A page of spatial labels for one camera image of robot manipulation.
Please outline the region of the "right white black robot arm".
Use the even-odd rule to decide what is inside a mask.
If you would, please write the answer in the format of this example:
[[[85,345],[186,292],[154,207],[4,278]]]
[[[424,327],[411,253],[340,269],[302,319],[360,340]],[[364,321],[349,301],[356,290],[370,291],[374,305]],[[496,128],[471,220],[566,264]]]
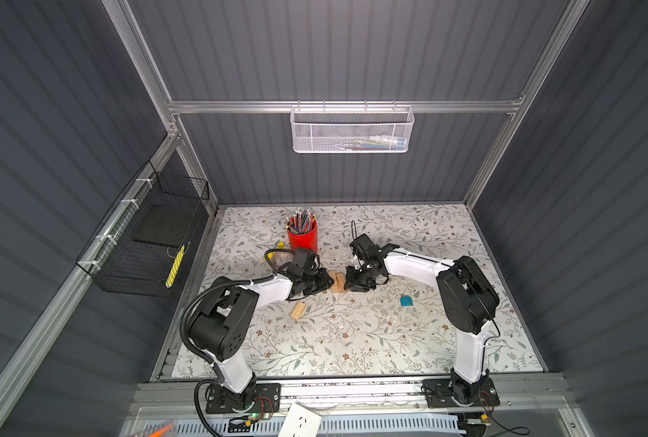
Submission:
[[[449,395],[460,407],[500,404],[486,363],[499,296],[475,259],[440,260],[399,245],[375,244],[361,234],[349,244],[356,267],[346,270],[347,291],[376,289],[378,278],[404,277],[438,291],[446,317],[456,329],[456,356],[449,373]]]

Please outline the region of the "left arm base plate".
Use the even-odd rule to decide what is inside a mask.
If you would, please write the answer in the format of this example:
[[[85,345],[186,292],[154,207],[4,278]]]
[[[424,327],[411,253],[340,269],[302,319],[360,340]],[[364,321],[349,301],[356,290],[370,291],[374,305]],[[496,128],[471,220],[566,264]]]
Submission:
[[[243,393],[233,393],[219,384],[207,389],[204,411],[208,414],[277,413],[280,409],[282,385],[257,382]]]

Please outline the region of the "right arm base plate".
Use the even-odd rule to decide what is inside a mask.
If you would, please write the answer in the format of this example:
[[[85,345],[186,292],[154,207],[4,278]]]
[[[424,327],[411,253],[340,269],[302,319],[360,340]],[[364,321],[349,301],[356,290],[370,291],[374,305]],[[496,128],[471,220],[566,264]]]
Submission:
[[[427,379],[421,384],[421,394],[429,408],[500,406],[500,397],[493,380],[483,376],[475,383],[462,379]]]

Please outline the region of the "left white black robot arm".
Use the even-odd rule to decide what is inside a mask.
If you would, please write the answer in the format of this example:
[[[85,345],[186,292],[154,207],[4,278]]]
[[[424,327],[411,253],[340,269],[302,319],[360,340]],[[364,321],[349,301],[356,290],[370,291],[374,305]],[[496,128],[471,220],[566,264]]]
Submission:
[[[186,307],[179,334],[185,347],[206,361],[222,388],[242,395],[256,376],[242,345],[257,310],[280,302],[298,302],[330,289],[335,280],[311,249],[286,249],[292,260],[278,266],[264,255],[271,273],[253,280],[217,278]]]

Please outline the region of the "wood block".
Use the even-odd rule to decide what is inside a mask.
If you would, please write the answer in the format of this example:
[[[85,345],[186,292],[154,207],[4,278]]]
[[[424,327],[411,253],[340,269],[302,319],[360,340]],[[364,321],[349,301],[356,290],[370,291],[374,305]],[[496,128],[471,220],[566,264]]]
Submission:
[[[333,283],[330,287],[330,290],[332,293],[338,293],[338,282],[337,282],[337,275],[334,273],[334,271],[329,272],[329,277],[331,280],[333,280]]]
[[[293,320],[300,320],[307,309],[307,305],[304,302],[298,302],[293,310],[290,313],[290,318]]]
[[[346,292],[346,277],[344,273],[338,272],[336,274],[336,282],[338,284],[338,292],[339,293],[345,293]]]

